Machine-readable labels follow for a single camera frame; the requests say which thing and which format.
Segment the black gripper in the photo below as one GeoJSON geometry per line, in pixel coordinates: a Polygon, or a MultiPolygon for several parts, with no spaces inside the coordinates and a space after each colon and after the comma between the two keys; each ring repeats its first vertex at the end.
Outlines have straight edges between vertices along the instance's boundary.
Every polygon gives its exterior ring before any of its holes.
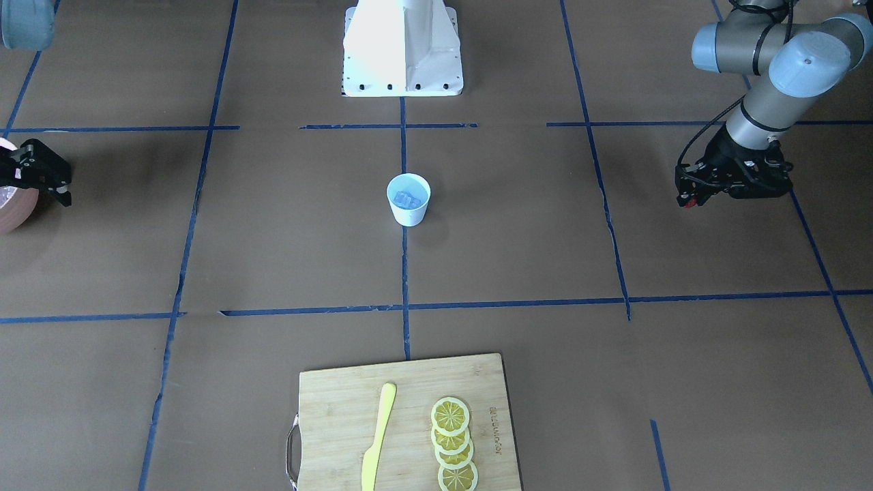
{"type": "MultiPolygon", "coordinates": [[[[765,156],[764,151],[736,143],[724,125],[712,136],[702,155],[702,179],[760,178],[764,172],[772,170],[765,156]]],[[[695,183],[677,184],[677,204],[680,207],[683,208],[691,196],[696,196],[695,183]]]]}

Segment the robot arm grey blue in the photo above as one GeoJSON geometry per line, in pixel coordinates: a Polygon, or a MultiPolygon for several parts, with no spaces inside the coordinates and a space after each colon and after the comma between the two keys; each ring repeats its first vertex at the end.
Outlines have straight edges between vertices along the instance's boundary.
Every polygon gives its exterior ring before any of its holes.
{"type": "Polygon", "coordinates": [[[44,50],[55,34],[53,1],[2,1],[2,44],[8,49],[44,50]]]}
{"type": "Polygon", "coordinates": [[[871,51],[871,22],[860,14],[795,24],[794,1],[730,5],[723,21],[696,34],[692,62],[704,71],[758,80],[718,115],[724,125],[701,158],[677,159],[680,207],[704,205],[721,193],[743,200],[792,192],[794,166],[784,158],[783,135],[871,51]]]}

